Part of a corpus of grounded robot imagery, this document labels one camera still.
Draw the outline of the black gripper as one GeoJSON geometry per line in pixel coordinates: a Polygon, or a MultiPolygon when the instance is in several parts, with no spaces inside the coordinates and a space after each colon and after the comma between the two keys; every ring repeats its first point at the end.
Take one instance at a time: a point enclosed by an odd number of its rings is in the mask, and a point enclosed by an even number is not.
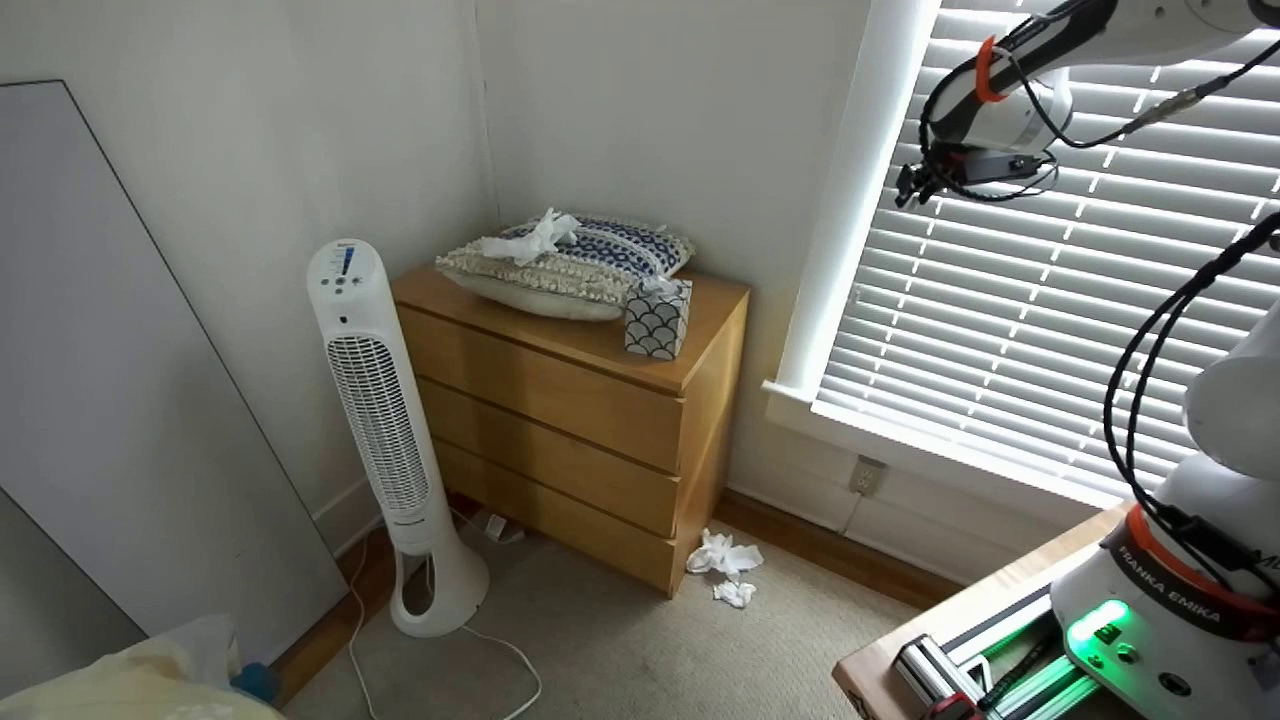
{"type": "MultiPolygon", "coordinates": [[[[932,167],[945,189],[980,189],[980,183],[1039,183],[1050,178],[1055,159],[1030,148],[986,148],[986,145],[940,145],[932,167]]],[[[929,163],[903,163],[895,178],[895,208],[922,208],[935,189],[929,163]]]]}

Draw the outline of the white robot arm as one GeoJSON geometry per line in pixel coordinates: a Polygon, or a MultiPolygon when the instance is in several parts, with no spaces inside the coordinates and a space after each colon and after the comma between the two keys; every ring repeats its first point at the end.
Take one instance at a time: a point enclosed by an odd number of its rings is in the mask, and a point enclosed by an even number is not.
{"type": "MultiPolygon", "coordinates": [[[[1058,0],[932,89],[895,195],[1030,183],[1068,140],[1070,70],[1185,60],[1275,22],[1275,0],[1058,0]]],[[[1185,423],[1191,458],[1050,579],[1050,617],[1144,720],[1280,720],[1280,314],[1186,383],[1185,423]]]]}

